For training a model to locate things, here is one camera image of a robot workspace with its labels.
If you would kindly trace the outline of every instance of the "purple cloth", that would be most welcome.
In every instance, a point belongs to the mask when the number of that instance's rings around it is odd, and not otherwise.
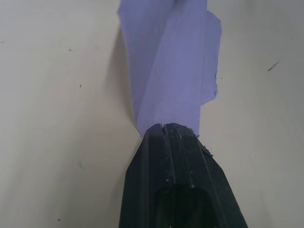
[[[221,34],[206,0],[122,0],[131,99],[143,135],[155,123],[199,134],[200,106],[215,98]]]

